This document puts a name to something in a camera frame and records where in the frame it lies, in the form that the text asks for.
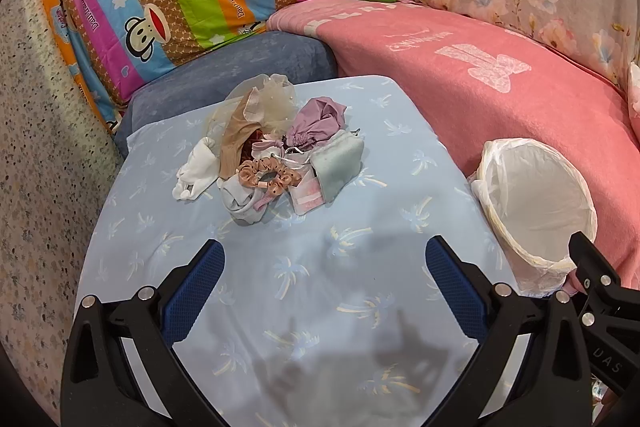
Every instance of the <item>white trash bag liner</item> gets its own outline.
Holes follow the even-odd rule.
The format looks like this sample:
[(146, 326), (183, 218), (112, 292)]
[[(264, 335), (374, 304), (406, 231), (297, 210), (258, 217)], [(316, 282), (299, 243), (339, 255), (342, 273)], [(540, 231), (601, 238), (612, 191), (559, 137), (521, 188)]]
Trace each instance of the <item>white trash bag liner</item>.
[(591, 241), (598, 221), (584, 178), (558, 151), (536, 140), (486, 142), (469, 178), (497, 235), (520, 293), (545, 296), (558, 289), (575, 264), (569, 238)]

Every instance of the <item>metal bolt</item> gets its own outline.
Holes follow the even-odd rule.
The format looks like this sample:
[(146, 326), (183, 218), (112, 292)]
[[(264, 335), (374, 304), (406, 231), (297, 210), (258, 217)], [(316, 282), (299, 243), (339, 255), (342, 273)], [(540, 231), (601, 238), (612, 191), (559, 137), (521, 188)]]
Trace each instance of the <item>metal bolt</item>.
[(95, 304), (95, 297), (93, 295), (87, 295), (82, 299), (82, 308), (90, 308)]
[(141, 301), (148, 301), (151, 297), (154, 296), (156, 291), (151, 288), (151, 286), (145, 286), (144, 288), (140, 288), (138, 291), (138, 299)]
[(562, 304), (567, 304), (571, 299), (567, 292), (563, 292), (562, 290), (556, 292), (556, 299), (558, 299)]
[(583, 316), (582, 316), (582, 323), (585, 326), (593, 326), (593, 323), (596, 321), (596, 317), (593, 316), (593, 313), (590, 312), (586, 312)]
[(513, 291), (511, 290), (511, 286), (505, 284), (504, 282), (498, 282), (497, 285), (494, 286), (494, 289), (500, 297), (508, 297)]

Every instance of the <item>pink blanket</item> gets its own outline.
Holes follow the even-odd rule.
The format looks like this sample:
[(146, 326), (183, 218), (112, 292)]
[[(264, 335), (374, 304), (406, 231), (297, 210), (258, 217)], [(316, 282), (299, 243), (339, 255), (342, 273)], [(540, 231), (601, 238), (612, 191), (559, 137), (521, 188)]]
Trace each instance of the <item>pink blanket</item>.
[(558, 149), (589, 185), (597, 247), (626, 286), (640, 286), (640, 151), (610, 83), (519, 34), (414, 4), (309, 0), (268, 28), (326, 42), (345, 76), (394, 79), (465, 175), (488, 140)]

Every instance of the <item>purple scrunchie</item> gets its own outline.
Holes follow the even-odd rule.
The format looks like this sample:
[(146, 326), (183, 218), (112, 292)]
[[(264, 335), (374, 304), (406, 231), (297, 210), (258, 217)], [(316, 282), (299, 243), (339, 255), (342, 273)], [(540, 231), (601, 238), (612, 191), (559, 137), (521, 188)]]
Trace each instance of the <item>purple scrunchie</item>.
[(346, 106), (328, 96), (306, 102), (287, 131), (287, 146), (305, 149), (329, 140), (344, 127)]

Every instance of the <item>blue gray cushion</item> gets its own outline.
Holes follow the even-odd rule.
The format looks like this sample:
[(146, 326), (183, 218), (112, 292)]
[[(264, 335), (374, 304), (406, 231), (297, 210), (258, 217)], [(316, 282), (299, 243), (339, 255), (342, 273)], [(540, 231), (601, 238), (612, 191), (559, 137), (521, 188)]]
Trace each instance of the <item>blue gray cushion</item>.
[(127, 156), (127, 136), (142, 126), (221, 102), (260, 73), (285, 74), (292, 84), (338, 76), (331, 49), (315, 39), (266, 32), (234, 42), (137, 90), (114, 137), (120, 153)]

